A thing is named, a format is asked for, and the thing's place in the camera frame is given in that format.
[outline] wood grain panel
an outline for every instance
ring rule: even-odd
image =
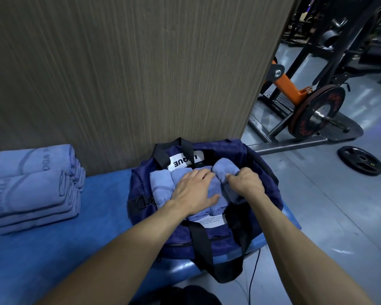
[[[0,150],[98,174],[239,138],[293,0],[0,0]]]

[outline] cable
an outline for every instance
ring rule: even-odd
[[[249,287],[249,289],[248,289],[248,305],[251,305],[251,284],[253,283],[253,278],[254,278],[254,274],[255,274],[255,269],[257,268],[257,263],[258,263],[258,259],[260,258],[260,253],[261,253],[261,249],[259,249],[259,251],[258,251],[258,256],[257,256],[257,261],[255,262],[255,267],[254,267],[253,276],[251,276],[250,287]]]

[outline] gym floor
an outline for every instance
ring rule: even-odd
[[[288,69],[300,50],[281,44],[276,54],[279,64]],[[299,89],[310,85],[325,64],[325,60],[309,56],[292,81]],[[336,151],[352,145],[381,160],[380,78],[381,75],[369,75],[348,80],[351,92],[346,92],[340,111],[361,125],[363,137],[263,156],[278,177],[282,197],[302,231],[350,274],[376,304],[381,304],[381,175],[366,176],[352,170]],[[260,102],[252,113],[269,130],[280,121]],[[291,137],[285,129],[277,139]],[[249,127],[242,141],[247,145],[262,143]],[[219,284],[203,274],[177,286],[202,286],[217,295],[223,305],[248,304],[248,285],[256,259],[257,253],[248,257],[243,273],[233,282]],[[267,246],[261,250],[251,287],[251,304],[290,304]]]

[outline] orange metal bracket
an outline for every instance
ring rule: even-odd
[[[282,74],[282,76],[273,83],[295,106],[302,102],[308,94],[312,92],[312,87],[298,90],[285,74]]]

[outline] blue padded surface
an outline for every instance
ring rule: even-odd
[[[32,304],[94,252],[131,227],[126,202],[131,170],[86,179],[77,218],[36,229],[0,236],[0,304]],[[285,215],[300,228],[285,206]],[[266,244],[253,240],[249,251]],[[215,257],[223,262],[240,255],[234,251]],[[155,262],[136,297],[199,274],[189,260]]]

